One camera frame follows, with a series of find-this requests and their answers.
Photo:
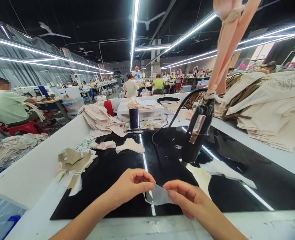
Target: black phone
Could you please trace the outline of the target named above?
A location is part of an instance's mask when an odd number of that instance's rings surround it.
[[[140,128],[140,120],[138,116],[138,109],[130,109],[130,128]]]

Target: red chair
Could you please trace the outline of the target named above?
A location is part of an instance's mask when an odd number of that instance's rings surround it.
[[[39,133],[47,133],[44,128],[41,127],[37,122],[30,121],[20,126],[16,127],[9,127],[7,128],[9,134],[11,136],[15,136],[15,133],[19,132],[21,134],[32,133],[32,134],[39,134]]]

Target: black cord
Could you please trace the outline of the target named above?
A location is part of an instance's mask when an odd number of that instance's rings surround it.
[[[194,94],[196,94],[196,93],[198,93],[198,92],[206,92],[207,90],[208,90],[207,88],[196,89],[196,90],[194,90],[193,92],[189,93],[189,94],[185,97],[185,99],[181,102],[180,106],[178,107],[178,110],[177,110],[177,112],[175,113],[175,115],[174,115],[174,117],[173,117],[173,119],[172,119],[170,125],[167,127],[167,130],[166,130],[165,134],[163,135],[163,138],[162,138],[161,142],[163,142],[164,137],[167,135],[169,128],[172,126],[172,124],[173,124],[175,118],[176,118],[177,115],[179,114],[179,111],[181,110],[181,108],[183,107],[183,105],[186,103],[186,101],[187,101],[191,96],[193,96]],[[213,99],[209,99],[205,105],[206,105],[206,106],[210,105],[212,101],[213,101]],[[155,144],[155,142],[154,142],[154,140],[153,140],[153,137],[154,137],[154,135],[155,135],[158,131],[156,131],[156,132],[152,135],[152,142],[153,142],[153,144]]]

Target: woman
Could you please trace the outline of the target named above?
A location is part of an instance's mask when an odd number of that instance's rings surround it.
[[[163,94],[163,86],[166,84],[165,81],[161,78],[160,73],[157,74],[157,78],[154,79],[152,86],[154,86],[153,94]]]
[[[109,212],[136,195],[154,190],[155,184],[153,176],[144,169],[127,169],[105,193],[50,240],[85,240]],[[174,180],[164,184],[163,188],[168,190],[170,199],[184,215],[191,220],[196,219],[213,239],[247,240],[199,187]]]
[[[132,74],[129,73],[128,75],[126,75],[126,77],[127,77],[127,82],[124,84],[124,89],[126,91],[125,97],[129,98],[129,97],[137,96],[135,90],[138,90],[138,85],[136,84],[135,81],[133,81]]]

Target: workbench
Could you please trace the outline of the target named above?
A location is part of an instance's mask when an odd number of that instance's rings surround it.
[[[170,94],[183,99],[188,93]],[[140,97],[140,100],[157,99],[160,96]],[[128,99],[113,99],[116,109]],[[189,121],[174,121],[172,127],[181,127]],[[262,156],[295,174],[295,152],[285,152],[249,138],[246,133],[214,118],[212,126],[231,139],[242,142]],[[28,209],[16,224],[7,240],[48,239],[70,220],[50,221],[50,217],[66,191],[64,184],[54,181],[57,156],[63,148],[75,148],[90,130],[84,117],[79,115],[41,145],[30,151],[12,166],[0,173],[0,196]],[[295,234],[295,210],[235,212],[225,216],[252,240],[293,239]],[[103,219],[87,239],[211,239],[198,224],[183,215],[160,217],[131,217]]]
[[[89,101],[90,101],[90,104],[92,104],[93,103],[93,100],[92,100],[92,97],[90,96],[90,91],[91,90],[85,90],[85,91],[82,91],[81,94],[86,94],[87,97],[88,97],[88,99],[89,99]]]
[[[49,100],[49,101],[39,101],[39,102],[36,102],[36,105],[44,105],[44,104],[50,104],[50,103],[55,103],[57,105],[58,109],[61,111],[61,113],[62,113],[63,117],[66,119],[66,121],[70,120],[67,113],[65,112],[65,109],[63,108],[63,106],[61,104],[60,97],[55,96],[54,99]]]

